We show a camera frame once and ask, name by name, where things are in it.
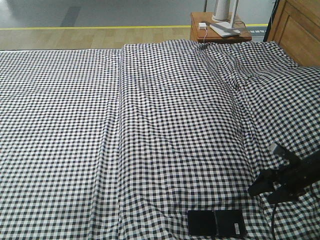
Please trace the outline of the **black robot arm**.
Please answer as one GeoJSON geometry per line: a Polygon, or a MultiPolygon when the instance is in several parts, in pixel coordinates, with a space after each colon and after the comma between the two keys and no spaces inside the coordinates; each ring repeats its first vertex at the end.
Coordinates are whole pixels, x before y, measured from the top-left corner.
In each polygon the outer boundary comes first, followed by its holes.
{"type": "Polygon", "coordinates": [[[289,161],[278,169],[263,169],[248,188],[251,197],[270,192],[266,197],[269,204],[295,202],[306,193],[305,188],[320,180],[320,152],[314,152],[304,159],[294,153],[276,152],[289,161]]]}

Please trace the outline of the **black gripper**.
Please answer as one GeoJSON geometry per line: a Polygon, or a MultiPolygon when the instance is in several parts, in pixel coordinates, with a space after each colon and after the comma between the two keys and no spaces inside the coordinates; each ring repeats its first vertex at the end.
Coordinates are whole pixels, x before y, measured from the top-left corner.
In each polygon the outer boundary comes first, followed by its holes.
{"type": "Polygon", "coordinates": [[[293,202],[306,194],[309,185],[309,170],[305,164],[286,165],[278,169],[262,169],[253,184],[248,188],[251,197],[265,192],[272,192],[267,201],[269,204],[293,202]],[[277,189],[274,183],[280,184],[277,189]]]}

